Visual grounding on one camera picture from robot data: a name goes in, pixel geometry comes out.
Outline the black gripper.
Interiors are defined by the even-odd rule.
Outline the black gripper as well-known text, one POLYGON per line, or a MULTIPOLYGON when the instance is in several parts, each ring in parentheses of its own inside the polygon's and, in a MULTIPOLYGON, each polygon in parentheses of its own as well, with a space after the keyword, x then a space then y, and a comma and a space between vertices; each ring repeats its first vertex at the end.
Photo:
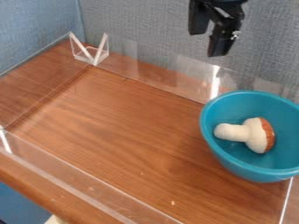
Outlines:
POLYGON ((188 32, 204 34, 209 21, 214 26, 209 35, 208 56, 225 56, 238 39, 240 21, 244 19, 241 5, 248 0, 190 0, 188 8, 188 32))

